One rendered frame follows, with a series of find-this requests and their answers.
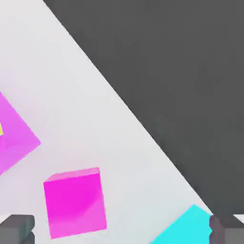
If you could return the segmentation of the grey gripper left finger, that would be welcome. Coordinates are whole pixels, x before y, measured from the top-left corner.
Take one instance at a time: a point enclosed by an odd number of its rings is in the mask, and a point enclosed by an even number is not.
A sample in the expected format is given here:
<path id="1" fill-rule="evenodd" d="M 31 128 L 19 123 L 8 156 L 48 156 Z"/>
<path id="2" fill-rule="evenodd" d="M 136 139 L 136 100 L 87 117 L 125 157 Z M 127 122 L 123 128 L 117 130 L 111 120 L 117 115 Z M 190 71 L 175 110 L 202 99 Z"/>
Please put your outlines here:
<path id="1" fill-rule="evenodd" d="M 11 214 L 0 223 L 0 244 L 35 244 L 35 217 Z"/>

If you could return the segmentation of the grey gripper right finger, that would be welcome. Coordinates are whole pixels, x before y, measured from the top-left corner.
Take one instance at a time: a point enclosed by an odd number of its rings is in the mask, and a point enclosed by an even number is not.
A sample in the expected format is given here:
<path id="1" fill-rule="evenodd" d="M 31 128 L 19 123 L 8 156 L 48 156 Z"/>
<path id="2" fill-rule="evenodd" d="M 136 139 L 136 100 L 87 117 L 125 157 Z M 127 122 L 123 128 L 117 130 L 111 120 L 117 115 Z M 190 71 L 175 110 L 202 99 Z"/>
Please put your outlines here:
<path id="1" fill-rule="evenodd" d="M 236 217 L 221 222 L 215 215 L 209 219 L 209 244 L 244 244 L 244 223 Z"/>

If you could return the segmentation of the small magenta cube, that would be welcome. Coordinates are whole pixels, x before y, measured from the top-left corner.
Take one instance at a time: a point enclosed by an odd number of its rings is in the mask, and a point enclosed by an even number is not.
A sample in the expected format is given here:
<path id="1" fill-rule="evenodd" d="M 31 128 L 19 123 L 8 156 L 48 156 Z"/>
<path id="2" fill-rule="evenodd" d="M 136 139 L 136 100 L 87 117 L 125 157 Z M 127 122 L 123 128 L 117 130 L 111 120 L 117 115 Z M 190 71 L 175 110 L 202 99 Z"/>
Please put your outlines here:
<path id="1" fill-rule="evenodd" d="M 51 239 L 107 228 L 98 167 L 56 173 L 43 186 Z"/>

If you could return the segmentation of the large cyan box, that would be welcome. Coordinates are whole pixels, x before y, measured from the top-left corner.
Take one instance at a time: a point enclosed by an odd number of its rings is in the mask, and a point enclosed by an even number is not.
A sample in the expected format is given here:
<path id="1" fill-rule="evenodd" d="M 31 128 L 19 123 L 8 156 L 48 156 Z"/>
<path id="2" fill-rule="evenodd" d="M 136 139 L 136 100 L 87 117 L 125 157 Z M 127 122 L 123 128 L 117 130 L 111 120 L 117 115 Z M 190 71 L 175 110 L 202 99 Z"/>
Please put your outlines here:
<path id="1" fill-rule="evenodd" d="M 194 204 L 150 244 L 210 244 L 210 216 Z"/>

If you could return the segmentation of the large violet box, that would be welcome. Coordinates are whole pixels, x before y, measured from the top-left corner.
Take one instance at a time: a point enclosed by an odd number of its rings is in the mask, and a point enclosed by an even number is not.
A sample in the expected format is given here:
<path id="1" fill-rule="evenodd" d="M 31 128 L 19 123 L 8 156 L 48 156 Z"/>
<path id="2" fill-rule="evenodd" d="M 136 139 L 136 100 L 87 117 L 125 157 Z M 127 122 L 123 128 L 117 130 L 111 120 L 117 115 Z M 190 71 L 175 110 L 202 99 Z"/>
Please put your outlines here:
<path id="1" fill-rule="evenodd" d="M 0 175 L 26 157 L 40 144 L 38 137 L 0 93 Z"/>

